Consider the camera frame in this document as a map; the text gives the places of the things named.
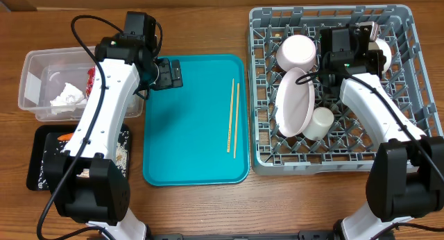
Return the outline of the left wooden chopstick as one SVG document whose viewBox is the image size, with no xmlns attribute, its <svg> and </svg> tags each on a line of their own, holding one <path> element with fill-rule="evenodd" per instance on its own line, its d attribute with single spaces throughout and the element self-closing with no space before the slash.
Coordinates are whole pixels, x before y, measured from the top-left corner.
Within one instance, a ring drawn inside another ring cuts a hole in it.
<svg viewBox="0 0 444 240">
<path fill-rule="evenodd" d="M 228 124 L 227 153 L 230 152 L 230 146 L 231 146 L 233 103 L 234 103 L 234 79 L 232 79 L 231 96 L 230 96 L 230 114 L 229 114 L 229 124 Z"/>
</svg>

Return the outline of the white cup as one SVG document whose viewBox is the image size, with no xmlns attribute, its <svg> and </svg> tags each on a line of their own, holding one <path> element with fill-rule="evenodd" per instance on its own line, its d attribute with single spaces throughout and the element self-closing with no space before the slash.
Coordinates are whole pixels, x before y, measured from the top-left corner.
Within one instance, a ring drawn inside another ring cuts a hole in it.
<svg viewBox="0 0 444 240">
<path fill-rule="evenodd" d="M 328 108 L 319 107 L 313 111 L 311 120 L 302 134 L 312 141 L 324 138 L 334 122 L 334 115 Z"/>
</svg>

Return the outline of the black plastic tray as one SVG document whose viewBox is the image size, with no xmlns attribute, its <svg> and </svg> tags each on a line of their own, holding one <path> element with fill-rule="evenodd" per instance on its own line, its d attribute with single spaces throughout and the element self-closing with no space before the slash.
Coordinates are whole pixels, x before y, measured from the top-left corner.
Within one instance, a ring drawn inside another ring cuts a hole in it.
<svg viewBox="0 0 444 240">
<path fill-rule="evenodd" d="M 121 128 L 129 129 L 129 127 L 126 124 L 123 124 Z M 42 159 L 40 154 L 43 152 L 46 136 L 50 132 L 60 132 L 62 135 L 65 135 L 73 132 L 75 129 L 76 125 L 74 124 L 71 125 L 56 124 L 56 125 L 43 125 L 40 126 L 35 131 L 33 148 L 31 152 L 31 159 L 29 162 L 28 174 L 26 179 L 26 186 L 29 190 L 36 191 L 35 190 L 36 185 L 34 185 L 33 182 L 37 180 L 38 169 L 40 167 L 40 160 Z"/>
</svg>

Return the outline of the small bowl with food scraps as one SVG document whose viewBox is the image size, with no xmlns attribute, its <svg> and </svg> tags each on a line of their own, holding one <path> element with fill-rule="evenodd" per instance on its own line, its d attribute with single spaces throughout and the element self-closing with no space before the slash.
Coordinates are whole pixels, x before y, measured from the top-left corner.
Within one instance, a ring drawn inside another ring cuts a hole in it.
<svg viewBox="0 0 444 240">
<path fill-rule="evenodd" d="M 382 73 L 385 74 L 389 70 L 392 61 L 392 53 L 389 44 L 385 40 L 377 38 L 374 42 L 368 44 L 368 49 L 382 50 L 383 55 L 386 57 L 386 62 L 384 63 L 382 70 Z"/>
</svg>

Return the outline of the white tissue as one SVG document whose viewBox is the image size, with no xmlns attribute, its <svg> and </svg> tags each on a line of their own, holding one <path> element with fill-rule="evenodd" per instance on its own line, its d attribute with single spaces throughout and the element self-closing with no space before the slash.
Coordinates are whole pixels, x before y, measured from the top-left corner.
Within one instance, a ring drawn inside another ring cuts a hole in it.
<svg viewBox="0 0 444 240">
<path fill-rule="evenodd" d="M 71 83 L 65 83 L 65 88 L 55 99 L 50 101 L 51 113 L 73 112 L 76 108 L 85 105 L 87 98 L 77 87 Z"/>
</svg>

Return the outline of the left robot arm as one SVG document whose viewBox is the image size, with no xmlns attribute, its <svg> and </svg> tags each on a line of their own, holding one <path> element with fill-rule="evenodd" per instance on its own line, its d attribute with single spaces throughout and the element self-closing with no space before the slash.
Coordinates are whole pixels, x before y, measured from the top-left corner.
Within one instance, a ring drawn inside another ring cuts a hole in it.
<svg viewBox="0 0 444 240">
<path fill-rule="evenodd" d="M 72 138 L 60 153 L 43 157 L 51 193 L 47 203 L 59 215 L 96 230 L 106 239 L 150 239 L 151 230 L 130 210 L 130 185 L 117 168 L 116 150 L 133 96 L 183 85 L 180 63 L 160 57 L 163 31 L 145 12 L 130 11 L 123 28 L 104 37 L 88 55 L 94 83 Z"/>
</svg>

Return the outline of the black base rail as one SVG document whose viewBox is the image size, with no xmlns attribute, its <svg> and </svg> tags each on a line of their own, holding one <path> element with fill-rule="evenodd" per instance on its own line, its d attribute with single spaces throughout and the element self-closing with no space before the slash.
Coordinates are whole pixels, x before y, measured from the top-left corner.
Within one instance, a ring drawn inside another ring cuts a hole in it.
<svg viewBox="0 0 444 240">
<path fill-rule="evenodd" d="M 210 235 L 183 235 L 156 234 L 152 240 L 340 240 L 339 233 L 332 230 L 303 230 L 293 234 L 210 234 Z"/>
</svg>

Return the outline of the spilled rice and nut scraps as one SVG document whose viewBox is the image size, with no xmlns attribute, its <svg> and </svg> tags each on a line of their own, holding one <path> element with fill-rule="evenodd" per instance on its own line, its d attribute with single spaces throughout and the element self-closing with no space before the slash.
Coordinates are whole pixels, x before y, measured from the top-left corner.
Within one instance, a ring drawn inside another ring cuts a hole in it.
<svg viewBox="0 0 444 240">
<path fill-rule="evenodd" d="M 45 191 L 49 189 L 46 178 L 44 177 L 43 167 L 44 158 L 47 155 L 58 155 L 64 149 L 67 141 L 60 141 L 58 138 L 62 134 L 60 132 L 50 132 L 45 139 L 43 152 L 40 154 L 40 167 L 38 169 L 37 180 L 33 182 L 36 185 L 36 191 Z M 122 128 L 119 133 L 117 148 L 116 148 L 116 166 L 122 172 L 122 175 L 127 178 L 129 172 L 130 147 L 131 147 L 131 133 L 129 129 Z"/>
</svg>

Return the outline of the grey dishwasher rack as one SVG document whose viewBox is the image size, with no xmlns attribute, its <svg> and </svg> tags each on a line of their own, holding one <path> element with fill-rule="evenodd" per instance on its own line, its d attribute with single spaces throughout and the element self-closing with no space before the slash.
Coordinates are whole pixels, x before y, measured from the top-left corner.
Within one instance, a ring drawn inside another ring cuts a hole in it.
<svg viewBox="0 0 444 240">
<path fill-rule="evenodd" d="M 253 170 L 260 175 L 311 175 L 369 171 L 375 152 L 364 127 L 338 98 L 314 83 L 315 105 L 334 114 L 328 134 L 311 141 L 284 137 L 275 122 L 275 97 L 284 72 L 275 54 L 292 35 L 318 40 L 322 28 L 361 22 L 379 25 L 378 36 L 392 53 L 382 76 L 385 92 L 426 135 L 443 134 L 430 87 L 413 13 L 402 4 L 367 6 L 294 6 L 253 8 L 249 14 L 249 90 Z"/>
</svg>

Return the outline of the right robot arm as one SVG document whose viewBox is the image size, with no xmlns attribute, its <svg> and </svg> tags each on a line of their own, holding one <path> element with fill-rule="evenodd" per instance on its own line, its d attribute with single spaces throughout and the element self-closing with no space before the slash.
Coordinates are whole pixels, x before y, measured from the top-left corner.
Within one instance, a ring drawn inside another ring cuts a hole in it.
<svg viewBox="0 0 444 240">
<path fill-rule="evenodd" d="M 377 153 L 366 182 L 366 202 L 340 220 L 340 239 L 390 239 L 400 226 L 443 209 L 443 138 L 429 137 L 394 104 L 380 82 L 391 51 L 377 45 L 371 25 L 320 31 L 321 83 L 363 125 Z"/>
</svg>

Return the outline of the teal plastic tray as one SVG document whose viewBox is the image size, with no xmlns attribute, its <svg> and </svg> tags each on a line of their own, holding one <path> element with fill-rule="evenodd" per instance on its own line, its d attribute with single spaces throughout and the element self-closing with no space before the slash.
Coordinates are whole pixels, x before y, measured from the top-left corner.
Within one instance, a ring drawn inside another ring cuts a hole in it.
<svg viewBox="0 0 444 240">
<path fill-rule="evenodd" d="M 183 86 L 152 91 L 146 102 L 142 173 L 158 186 L 236 184 L 250 170 L 246 82 L 232 54 L 177 55 Z M 227 153 L 230 96 L 234 103 Z M 234 123 L 239 90 L 237 156 Z"/>
</svg>

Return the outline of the orange carrot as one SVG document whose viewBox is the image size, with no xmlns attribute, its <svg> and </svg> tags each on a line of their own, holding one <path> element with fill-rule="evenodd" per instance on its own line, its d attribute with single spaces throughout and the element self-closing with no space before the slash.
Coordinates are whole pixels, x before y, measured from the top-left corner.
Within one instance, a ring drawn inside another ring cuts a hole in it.
<svg viewBox="0 0 444 240">
<path fill-rule="evenodd" d="M 65 135 L 61 135 L 61 136 L 59 136 L 58 137 L 58 141 L 69 141 L 72 137 L 73 137 L 73 133 L 71 132 L 71 133 L 68 133 L 68 134 L 65 134 Z"/>
</svg>

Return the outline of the large pink plate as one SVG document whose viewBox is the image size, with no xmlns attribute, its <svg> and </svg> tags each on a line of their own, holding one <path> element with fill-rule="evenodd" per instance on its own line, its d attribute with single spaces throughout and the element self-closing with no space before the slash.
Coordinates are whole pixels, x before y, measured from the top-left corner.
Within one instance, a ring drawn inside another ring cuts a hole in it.
<svg viewBox="0 0 444 240">
<path fill-rule="evenodd" d="M 294 67 L 285 73 L 275 98 L 275 121 L 285 137 L 300 134 L 309 124 L 314 111 L 315 91 L 313 82 L 298 85 L 296 81 L 306 74 Z"/>
</svg>

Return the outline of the red snack wrapper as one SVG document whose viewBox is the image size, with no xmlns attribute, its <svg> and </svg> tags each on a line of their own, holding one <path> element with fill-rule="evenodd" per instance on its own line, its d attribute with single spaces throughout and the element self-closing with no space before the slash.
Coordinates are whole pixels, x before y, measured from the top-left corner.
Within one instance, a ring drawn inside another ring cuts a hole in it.
<svg viewBox="0 0 444 240">
<path fill-rule="evenodd" d="M 88 75 L 88 79 L 87 79 L 87 86 L 86 86 L 86 90 L 85 90 L 85 95 L 86 98 L 89 98 L 93 85 L 94 85 L 94 79 L 95 79 L 95 71 L 96 68 L 92 67 L 91 69 L 89 69 L 87 71 L 87 75 Z"/>
</svg>

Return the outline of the clear plastic bin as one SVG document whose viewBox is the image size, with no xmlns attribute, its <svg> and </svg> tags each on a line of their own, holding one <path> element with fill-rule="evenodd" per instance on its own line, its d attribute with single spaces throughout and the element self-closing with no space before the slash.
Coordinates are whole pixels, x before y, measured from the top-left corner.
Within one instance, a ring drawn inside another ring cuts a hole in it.
<svg viewBox="0 0 444 240">
<path fill-rule="evenodd" d="M 96 65 L 82 47 L 30 51 L 24 60 L 18 106 L 38 121 L 78 121 L 86 103 L 52 105 L 67 83 L 86 93 L 88 71 Z"/>
</svg>

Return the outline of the pink bowl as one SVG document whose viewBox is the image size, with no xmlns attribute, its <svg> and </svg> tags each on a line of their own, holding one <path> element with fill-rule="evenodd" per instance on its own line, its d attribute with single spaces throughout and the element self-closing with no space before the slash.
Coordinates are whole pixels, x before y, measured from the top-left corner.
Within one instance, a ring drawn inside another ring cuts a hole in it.
<svg viewBox="0 0 444 240">
<path fill-rule="evenodd" d="M 315 65 L 316 46 L 314 42 L 305 35 L 292 35 L 288 37 L 276 53 L 279 67 L 288 71 L 294 67 L 308 72 Z"/>
</svg>

